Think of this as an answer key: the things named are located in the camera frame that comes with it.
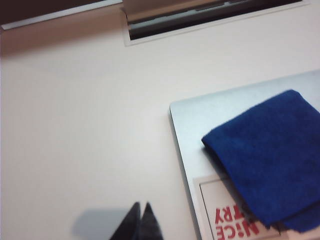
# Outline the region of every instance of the white surface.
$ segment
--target white surface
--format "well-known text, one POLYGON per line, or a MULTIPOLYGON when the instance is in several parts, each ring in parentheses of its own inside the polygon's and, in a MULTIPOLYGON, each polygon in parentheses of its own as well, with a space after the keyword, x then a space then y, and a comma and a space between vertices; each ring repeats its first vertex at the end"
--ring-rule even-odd
MULTIPOLYGON (((289 89, 298 91, 304 99, 320 111, 320 70, 198 96, 170 105, 183 166, 203 240, 212 239, 212 235, 208 234, 210 226, 207 216, 204 216, 202 211, 204 200, 198 192, 199 183, 203 181, 198 179, 205 178, 205 182, 206 178, 210 177, 210 181, 217 181, 225 178, 226 175, 204 151, 202 137, 211 129, 235 118, 252 106, 289 89)), ((223 195, 219 197, 222 198, 222 201, 229 201, 223 195)), ((313 231, 312 235, 295 235, 291 239, 310 239, 310 236, 314 237, 319 234, 320 227, 313 231)))
POLYGON ((116 5, 3 32, 1 237, 105 240, 150 201, 166 240, 196 239, 169 104, 318 69, 319 11, 127 47, 116 5))

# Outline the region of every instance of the black tip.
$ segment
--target black tip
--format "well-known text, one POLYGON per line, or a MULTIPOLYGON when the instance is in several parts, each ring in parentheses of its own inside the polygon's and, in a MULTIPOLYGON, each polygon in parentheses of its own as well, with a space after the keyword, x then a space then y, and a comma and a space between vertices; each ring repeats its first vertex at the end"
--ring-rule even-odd
POLYGON ((133 204, 110 240, 137 240, 140 224, 140 203, 133 204))
POLYGON ((141 219, 139 229, 139 240, 163 240, 158 221, 152 211, 150 203, 147 202, 141 219))

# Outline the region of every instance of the black object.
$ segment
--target black object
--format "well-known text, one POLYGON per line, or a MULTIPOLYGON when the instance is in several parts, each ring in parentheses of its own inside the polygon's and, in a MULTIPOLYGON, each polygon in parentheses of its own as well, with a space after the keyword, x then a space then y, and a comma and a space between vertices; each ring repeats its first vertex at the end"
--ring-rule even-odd
POLYGON ((101 1, 102 0, 3 0, 0 3, 0 25, 101 1))
POLYGON ((141 219, 140 203, 133 204, 110 240, 163 240, 150 203, 146 204, 141 219))

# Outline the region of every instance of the towel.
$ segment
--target towel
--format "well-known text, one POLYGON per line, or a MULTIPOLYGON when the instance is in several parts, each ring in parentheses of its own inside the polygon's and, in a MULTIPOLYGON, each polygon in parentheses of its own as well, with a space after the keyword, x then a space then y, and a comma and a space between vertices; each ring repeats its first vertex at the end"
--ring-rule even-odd
POLYGON ((202 138, 250 210, 267 227, 320 225, 320 113, 294 90, 276 95, 202 138))

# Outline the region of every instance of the blue cloth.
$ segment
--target blue cloth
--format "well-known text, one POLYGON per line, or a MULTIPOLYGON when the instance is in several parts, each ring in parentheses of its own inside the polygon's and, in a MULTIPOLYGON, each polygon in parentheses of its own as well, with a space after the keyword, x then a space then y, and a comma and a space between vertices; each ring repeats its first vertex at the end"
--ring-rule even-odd
POLYGON ((320 225, 320 113, 294 90, 274 96, 202 138, 266 226, 320 225))

